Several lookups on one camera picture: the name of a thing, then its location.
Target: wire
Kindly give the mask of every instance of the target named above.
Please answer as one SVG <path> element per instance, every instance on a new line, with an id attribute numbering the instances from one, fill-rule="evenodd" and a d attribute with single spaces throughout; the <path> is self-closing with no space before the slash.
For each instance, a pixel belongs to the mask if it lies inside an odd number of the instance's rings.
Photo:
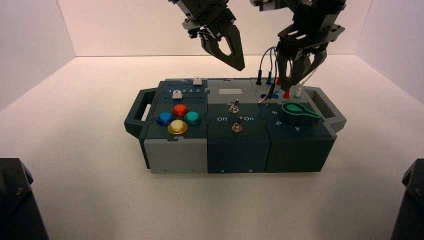
<path id="1" fill-rule="evenodd" d="M 288 63 L 290 64 L 290 74 L 288 75 L 288 77 L 291 79 L 293 77 L 293 64 L 294 64 L 294 62 L 292 64 L 292 61 L 289 60 Z"/>
<path id="2" fill-rule="evenodd" d="M 314 75 L 314 73 L 317 71 L 317 69 L 318 68 L 315 68 L 300 85 L 302 85 L 302 86 L 305 85 L 305 83 L 312 77 L 312 75 Z"/>
<path id="3" fill-rule="evenodd" d="M 271 51 L 269 51 L 269 60 L 270 60 L 270 63 L 271 63 L 271 73 L 273 72 L 273 50 L 274 50 L 274 52 L 276 51 L 274 48 L 271 48 Z"/>
<path id="4" fill-rule="evenodd" d="M 276 49 L 274 48 L 274 55 L 275 55 L 275 77 L 274 77 L 274 84 L 277 82 L 277 70 L 278 70 L 278 67 L 277 67 L 277 51 L 276 51 Z"/>
<path id="5" fill-rule="evenodd" d="M 264 61 L 264 57 L 265 57 L 265 55 L 267 55 L 267 53 L 268 53 L 268 51 L 269 51 L 269 50 L 274 49 L 274 48 L 276 48 L 276 47 L 275 47 L 275 46 L 272 46 L 272 47 L 268 48 L 268 49 L 265 51 L 265 53 L 262 55 L 262 59 L 260 60 L 259 70 L 262 70 L 262 62 Z"/>

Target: black plug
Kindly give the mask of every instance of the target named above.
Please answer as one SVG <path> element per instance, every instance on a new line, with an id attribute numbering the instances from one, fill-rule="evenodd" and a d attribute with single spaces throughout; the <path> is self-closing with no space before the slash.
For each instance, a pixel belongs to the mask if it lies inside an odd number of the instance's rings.
<path id="1" fill-rule="evenodd" d="M 262 70 L 257 71 L 256 85 L 262 85 Z"/>

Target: red button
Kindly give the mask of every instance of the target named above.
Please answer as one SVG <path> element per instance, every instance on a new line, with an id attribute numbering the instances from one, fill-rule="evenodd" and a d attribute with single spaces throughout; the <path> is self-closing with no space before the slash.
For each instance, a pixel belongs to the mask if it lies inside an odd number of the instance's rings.
<path id="1" fill-rule="evenodd" d="M 189 111 L 189 109 L 184 104 L 177 104 L 173 107 L 172 113 L 175 115 L 175 117 L 184 117 L 186 113 Z"/>

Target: white backdrop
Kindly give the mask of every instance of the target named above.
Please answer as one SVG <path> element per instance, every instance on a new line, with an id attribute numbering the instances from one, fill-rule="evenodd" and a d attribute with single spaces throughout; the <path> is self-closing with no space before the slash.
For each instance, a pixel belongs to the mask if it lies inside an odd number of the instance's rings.
<path id="1" fill-rule="evenodd" d="M 372 0 L 348 0 L 337 19 L 346 27 L 331 54 L 353 54 Z M 205 55 L 181 26 L 184 14 L 167 0 L 58 0 L 77 56 Z M 230 0 L 246 55 L 278 42 L 291 24 L 288 9 L 259 12 L 248 0 Z"/>
<path id="2" fill-rule="evenodd" d="M 0 0 L 0 110 L 75 57 L 55 0 Z"/>
<path id="3" fill-rule="evenodd" d="M 374 0 L 360 58 L 424 103 L 424 1 Z"/>

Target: blue test lead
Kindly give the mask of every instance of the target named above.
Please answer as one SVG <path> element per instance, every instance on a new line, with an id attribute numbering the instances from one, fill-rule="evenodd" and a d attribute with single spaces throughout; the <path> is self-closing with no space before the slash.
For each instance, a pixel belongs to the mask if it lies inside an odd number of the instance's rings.
<path id="1" fill-rule="evenodd" d="M 269 71 L 268 72 L 268 79 L 266 79 L 266 85 L 271 85 L 271 75 L 272 75 L 272 72 L 271 71 Z"/>

